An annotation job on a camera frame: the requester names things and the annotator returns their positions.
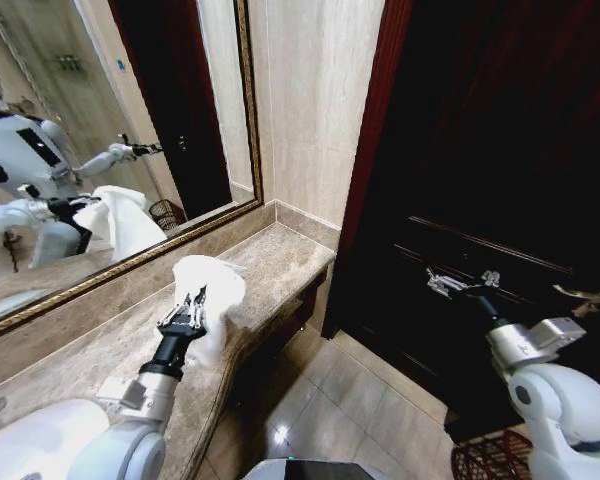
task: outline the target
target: door frame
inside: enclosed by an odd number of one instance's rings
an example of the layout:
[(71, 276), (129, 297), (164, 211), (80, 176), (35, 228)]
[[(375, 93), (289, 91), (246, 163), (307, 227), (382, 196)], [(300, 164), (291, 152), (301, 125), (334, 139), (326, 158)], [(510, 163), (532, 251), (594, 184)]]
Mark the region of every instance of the door frame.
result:
[[(338, 255), (334, 266), (334, 279), (343, 279), (348, 276), (349, 260), (376, 161), (376, 151), (384, 130), (412, 6), (413, 0), (385, 0), (384, 3), (344, 222), (340, 233)], [(322, 335), (326, 338), (333, 338), (341, 325), (334, 312), (338, 310), (335, 308), (335, 304), (339, 302), (339, 299), (347, 298), (344, 283), (334, 280), (332, 285), (322, 327)]]

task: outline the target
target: beige wall tile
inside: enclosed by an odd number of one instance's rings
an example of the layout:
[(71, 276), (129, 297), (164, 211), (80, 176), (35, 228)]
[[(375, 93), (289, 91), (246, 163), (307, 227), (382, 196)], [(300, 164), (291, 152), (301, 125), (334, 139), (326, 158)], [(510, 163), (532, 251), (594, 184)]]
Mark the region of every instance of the beige wall tile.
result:
[(258, 111), (260, 166), (265, 203), (276, 198), (273, 164), (273, 126), (269, 65), (269, 32), (267, 0), (249, 0), (249, 33), (253, 54), (253, 70)]
[(275, 194), (342, 224), (383, 0), (269, 0)]
[(198, 0), (229, 178), (252, 188), (242, 76), (232, 0)]

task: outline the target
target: basket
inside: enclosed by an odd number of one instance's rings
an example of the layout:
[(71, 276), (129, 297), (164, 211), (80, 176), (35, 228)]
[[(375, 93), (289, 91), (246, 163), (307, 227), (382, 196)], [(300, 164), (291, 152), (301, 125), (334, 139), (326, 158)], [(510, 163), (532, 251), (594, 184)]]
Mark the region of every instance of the basket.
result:
[(456, 447), (451, 453), (455, 480), (531, 480), (527, 459), (531, 442), (506, 430), (502, 435)]
[(163, 232), (172, 230), (187, 221), (184, 211), (167, 199), (158, 200), (151, 205), (149, 213)]

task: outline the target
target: black door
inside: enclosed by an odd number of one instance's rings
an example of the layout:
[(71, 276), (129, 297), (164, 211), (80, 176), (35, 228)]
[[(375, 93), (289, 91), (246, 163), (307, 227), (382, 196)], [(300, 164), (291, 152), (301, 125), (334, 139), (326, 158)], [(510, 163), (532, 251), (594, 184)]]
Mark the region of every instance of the black door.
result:
[[(456, 441), (519, 423), (484, 314), (425, 268), (498, 271), (528, 326), (579, 305), (555, 284), (600, 291), (600, 2), (414, 2), (351, 252), (329, 318), (445, 401)], [(560, 363), (600, 382), (600, 311), (579, 323)]]
[(189, 219), (231, 202), (196, 2), (109, 0)]

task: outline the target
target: towel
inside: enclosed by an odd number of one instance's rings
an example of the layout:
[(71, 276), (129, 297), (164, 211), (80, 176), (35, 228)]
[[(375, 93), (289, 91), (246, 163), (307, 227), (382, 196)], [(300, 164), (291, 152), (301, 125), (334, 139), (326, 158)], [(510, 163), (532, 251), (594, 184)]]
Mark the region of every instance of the towel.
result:
[(232, 267), (204, 255), (189, 255), (173, 266), (176, 305), (182, 304), (187, 294), (193, 300), (207, 287), (203, 319), (207, 334), (195, 340), (187, 352), (187, 357), (205, 366), (213, 365), (222, 357), (227, 337), (226, 314), (242, 303), (246, 292), (244, 280)]
[(166, 240), (164, 232), (144, 212), (147, 199), (143, 193), (106, 185), (96, 188), (92, 195), (102, 200), (86, 206), (73, 219), (109, 242), (113, 262)]

